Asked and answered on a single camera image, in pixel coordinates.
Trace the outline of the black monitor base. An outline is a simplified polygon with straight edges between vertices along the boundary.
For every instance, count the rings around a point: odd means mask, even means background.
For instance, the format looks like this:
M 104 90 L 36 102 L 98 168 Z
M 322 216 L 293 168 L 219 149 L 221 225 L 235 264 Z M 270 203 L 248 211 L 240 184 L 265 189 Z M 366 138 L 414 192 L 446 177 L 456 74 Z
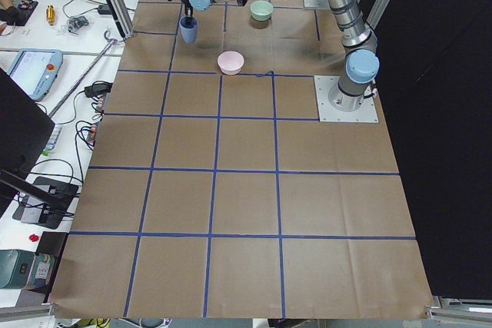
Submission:
M 12 215 L 14 220 L 54 230 L 73 216 L 68 208 L 78 193 L 75 184 L 39 176 L 33 184 L 16 178 L 13 187 L 24 194 Z

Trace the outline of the pink bowl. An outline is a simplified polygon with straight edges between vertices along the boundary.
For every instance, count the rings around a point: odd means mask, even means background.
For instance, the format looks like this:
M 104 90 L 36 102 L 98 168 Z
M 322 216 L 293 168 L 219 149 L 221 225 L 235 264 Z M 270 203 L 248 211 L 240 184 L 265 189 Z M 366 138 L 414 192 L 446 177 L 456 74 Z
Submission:
M 217 58 L 218 67 L 225 75 L 236 75 L 244 66 L 244 57 L 237 51 L 224 51 Z

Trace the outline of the green box device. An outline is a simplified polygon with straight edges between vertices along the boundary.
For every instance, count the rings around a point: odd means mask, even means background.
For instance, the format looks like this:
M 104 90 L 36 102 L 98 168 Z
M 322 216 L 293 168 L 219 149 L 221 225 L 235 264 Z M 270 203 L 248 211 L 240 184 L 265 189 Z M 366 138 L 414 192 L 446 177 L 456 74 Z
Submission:
M 27 250 L 1 250 L 1 288 L 21 289 L 28 283 L 35 253 Z

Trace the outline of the blue teach pendant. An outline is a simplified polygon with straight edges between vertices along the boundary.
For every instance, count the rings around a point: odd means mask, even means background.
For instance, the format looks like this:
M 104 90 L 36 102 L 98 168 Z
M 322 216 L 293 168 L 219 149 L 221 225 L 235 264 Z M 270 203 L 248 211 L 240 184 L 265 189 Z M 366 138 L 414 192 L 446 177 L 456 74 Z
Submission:
M 18 52 L 7 74 L 33 100 L 41 101 L 53 85 L 63 64 L 57 49 L 25 48 Z

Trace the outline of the black power adapter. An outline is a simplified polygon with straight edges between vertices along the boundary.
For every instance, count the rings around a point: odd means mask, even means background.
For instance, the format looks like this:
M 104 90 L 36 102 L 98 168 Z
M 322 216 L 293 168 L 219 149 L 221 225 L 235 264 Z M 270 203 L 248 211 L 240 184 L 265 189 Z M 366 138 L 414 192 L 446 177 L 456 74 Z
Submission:
M 108 5 L 103 4 L 103 5 L 99 5 L 97 7 L 97 12 L 100 15 L 110 15 L 111 14 L 111 9 L 109 8 Z

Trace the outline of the blue cup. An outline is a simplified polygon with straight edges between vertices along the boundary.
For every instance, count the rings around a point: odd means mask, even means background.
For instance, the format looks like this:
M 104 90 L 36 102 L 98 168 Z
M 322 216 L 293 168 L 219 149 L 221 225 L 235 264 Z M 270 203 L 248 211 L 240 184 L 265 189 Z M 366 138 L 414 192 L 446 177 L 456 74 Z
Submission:
M 179 20 L 179 28 L 183 41 L 194 44 L 198 35 L 198 20 L 194 17 L 183 16 Z

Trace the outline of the yellow metal cylinder tool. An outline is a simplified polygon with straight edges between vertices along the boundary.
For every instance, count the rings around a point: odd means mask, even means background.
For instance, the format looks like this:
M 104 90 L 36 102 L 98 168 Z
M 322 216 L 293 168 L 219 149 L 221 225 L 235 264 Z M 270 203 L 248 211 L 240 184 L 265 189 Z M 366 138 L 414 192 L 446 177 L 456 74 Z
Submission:
M 46 13 L 45 13 L 46 21 L 50 26 L 53 26 L 55 24 L 55 9 L 52 5 L 49 5 L 46 8 Z

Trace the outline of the black monitor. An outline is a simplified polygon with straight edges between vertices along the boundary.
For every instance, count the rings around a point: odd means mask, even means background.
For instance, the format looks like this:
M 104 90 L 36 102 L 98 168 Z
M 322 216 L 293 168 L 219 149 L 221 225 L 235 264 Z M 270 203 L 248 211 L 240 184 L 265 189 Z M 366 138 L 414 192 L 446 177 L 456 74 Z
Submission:
M 53 120 L 1 71 L 1 168 L 25 179 L 54 126 Z

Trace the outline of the green bowl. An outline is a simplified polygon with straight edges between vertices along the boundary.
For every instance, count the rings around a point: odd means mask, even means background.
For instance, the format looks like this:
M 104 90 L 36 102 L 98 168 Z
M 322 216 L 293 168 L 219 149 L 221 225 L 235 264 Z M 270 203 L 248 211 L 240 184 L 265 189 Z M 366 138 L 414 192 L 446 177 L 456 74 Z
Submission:
M 250 4 L 251 17 L 255 21 L 266 22 L 271 18 L 274 6 L 265 0 L 257 0 Z

